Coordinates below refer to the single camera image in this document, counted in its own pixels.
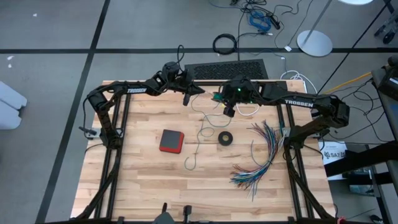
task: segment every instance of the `black roll of tape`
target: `black roll of tape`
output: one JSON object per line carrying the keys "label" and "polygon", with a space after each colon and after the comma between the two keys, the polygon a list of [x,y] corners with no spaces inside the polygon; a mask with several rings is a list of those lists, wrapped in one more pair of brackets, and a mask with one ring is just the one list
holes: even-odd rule
{"label": "black roll of tape", "polygon": [[222,146],[229,146],[233,139],[232,134],[227,131],[223,131],[218,135],[218,142]]}

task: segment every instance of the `colored wires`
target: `colored wires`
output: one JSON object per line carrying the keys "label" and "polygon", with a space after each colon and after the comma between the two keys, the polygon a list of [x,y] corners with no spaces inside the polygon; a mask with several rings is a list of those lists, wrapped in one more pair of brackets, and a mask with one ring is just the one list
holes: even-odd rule
{"label": "colored wires", "polygon": [[263,165],[259,165],[259,163],[254,160],[251,149],[253,161],[258,165],[258,168],[253,170],[246,170],[235,164],[233,166],[235,171],[232,172],[234,176],[231,178],[231,181],[234,184],[236,184],[238,187],[242,187],[244,190],[250,187],[248,197],[250,196],[250,194],[252,194],[252,201],[254,200],[254,196],[257,193],[257,185],[261,177],[272,165],[272,161],[278,154],[279,149],[282,149],[286,136],[286,131],[274,130],[267,125],[266,121],[263,121],[262,123],[264,128],[261,128],[258,124],[252,124],[253,127],[248,129],[258,133],[266,140],[268,145],[268,160]]}

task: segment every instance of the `black floor stripe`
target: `black floor stripe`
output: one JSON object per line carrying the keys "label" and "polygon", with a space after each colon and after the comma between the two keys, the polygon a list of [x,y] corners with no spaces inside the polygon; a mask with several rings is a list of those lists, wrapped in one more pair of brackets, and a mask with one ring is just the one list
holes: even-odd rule
{"label": "black floor stripe", "polygon": [[68,147],[68,142],[70,135],[72,133],[73,124],[75,123],[76,114],[79,108],[81,96],[83,95],[83,90],[86,85],[88,73],[90,71],[91,63],[94,58],[94,49],[98,44],[98,39],[100,38],[101,30],[104,24],[105,16],[108,11],[110,0],[105,0],[104,6],[101,11],[101,15],[98,20],[98,24],[94,33],[93,41],[91,42],[90,52],[87,55],[86,63],[81,72],[81,77],[79,84],[77,86],[77,90],[75,93],[75,97],[73,99],[72,107],[70,108],[67,124],[65,126],[65,130],[63,131],[63,135],[61,138],[60,147],[57,152],[57,156],[55,157],[54,165],[51,170],[49,182],[47,183],[47,188],[45,189],[42,203],[39,208],[39,212],[36,217],[36,223],[44,223],[45,218],[47,216],[47,212],[49,211],[51,200],[54,194],[55,186],[58,181],[58,176],[61,170],[63,158],[65,157],[65,153]]}
{"label": "black floor stripe", "polygon": [[[175,54],[176,48],[172,49],[0,49],[0,54]],[[181,50],[181,52],[200,54],[200,53],[214,53],[212,48],[189,48]],[[260,48],[260,47],[246,47],[241,48],[242,53],[303,53],[298,48],[293,48],[290,52],[285,49],[277,48]],[[378,47],[378,48],[334,48],[332,53],[398,53],[396,47]]]}
{"label": "black floor stripe", "polygon": [[388,11],[392,14],[394,12],[394,7],[391,4],[391,0],[384,0],[384,3],[387,5]]}
{"label": "black floor stripe", "polygon": [[90,49],[0,49],[0,54],[88,54]]}
{"label": "black floor stripe", "polygon": [[[370,27],[372,27],[372,25],[374,24],[374,22],[378,19],[378,17],[382,14],[382,12],[386,9],[387,4],[385,4],[383,6],[383,8],[381,8],[381,10],[379,11],[379,13],[377,14],[377,16],[372,20],[372,22],[368,25],[368,27],[366,28],[366,30],[362,33],[362,35],[358,38],[358,40],[356,40],[356,42],[353,45],[353,49],[355,48],[356,44],[359,43],[359,41],[362,39],[362,37],[365,35],[365,33],[370,29]],[[347,59],[347,57],[349,56],[350,53],[347,53],[344,58],[342,59],[342,61],[340,62],[340,64],[335,68],[335,70],[333,71],[333,73],[329,76],[329,78],[326,80],[326,82],[322,85],[322,87],[318,90],[318,93],[320,93],[323,88],[326,86],[326,84],[331,80],[331,78],[336,74],[337,70],[341,67],[341,65],[344,63],[344,61]]]}

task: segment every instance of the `blue cable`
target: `blue cable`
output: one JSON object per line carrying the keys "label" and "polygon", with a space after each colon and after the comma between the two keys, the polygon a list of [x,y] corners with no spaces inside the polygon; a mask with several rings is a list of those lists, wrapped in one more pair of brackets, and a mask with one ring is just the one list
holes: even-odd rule
{"label": "blue cable", "polygon": [[271,29],[271,19],[267,16],[264,16],[261,11],[253,11],[248,16],[249,25],[254,26],[258,30],[261,30],[263,32],[268,32]]}

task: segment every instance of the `wooden table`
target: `wooden table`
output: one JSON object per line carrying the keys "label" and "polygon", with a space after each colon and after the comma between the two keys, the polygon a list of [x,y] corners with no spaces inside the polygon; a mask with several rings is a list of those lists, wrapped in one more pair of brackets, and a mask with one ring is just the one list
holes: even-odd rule
{"label": "wooden table", "polygon": [[[303,91],[300,80],[288,80],[290,91]],[[206,91],[216,91],[216,86],[202,86]],[[269,126],[279,127],[275,106],[262,106],[253,116],[242,116],[236,112],[229,126],[215,128],[212,137],[200,136],[201,145],[197,154],[197,166],[193,171],[184,168],[193,165],[193,154],[197,147],[197,133],[200,130],[203,114],[222,114],[223,107],[211,101],[211,95],[204,93],[195,101],[191,97],[188,106],[182,105],[183,95],[169,91],[153,97],[133,95],[127,119],[126,137],[119,171],[118,187],[114,204],[113,219],[124,216],[126,220],[152,221],[160,214],[162,205],[167,202],[168,212],[177,220],[182,219],[184,205],[192,205],[191,220],[212,221],[285,221],[294,215],[289,176],[282,152],[279,152],[273,165],[262,177],[257,195],[252,202],[247,198],[249,189],[238,189],[229,182],[233,164],[253,169],[250,145],[254,140],[254,157],[257,161],[267,159],[267,145],[263,138],[247,130],[252,123],[267,120]],[[121,103],[119,122],[123,113]],[[254,111],[254,105],[242,105],[243,113]],[[284,110],[285,123],[288,126]],[[307,108],[293,106],[295,123],[303,125],[311,121]],[[226,124],[227,116],[210,118],[214,124]],[[100,127],[95,116],[93,127]],[[185,134],[181,154],[159,151],[163,129],[181,131]],[[222,131],[232,133],[234,139],[230,146],[218,143],[218,134]],[[88,146],[100,143],[100,140],[89,141]],[[308,139],[306,145],[319,149],[317,141]],[[105,147],[90,149],[85,156],[80,181],[76,193],[71,217],[83,211],[98,190],[103,168]],[[302,157],[307,174],[308,185],[314,196],[334,216],[335,209],[321,155],[304,147]],[[303,195],[299,190],[303,216],[306,217]],[[108,201],[105,195],[104,204]]]}

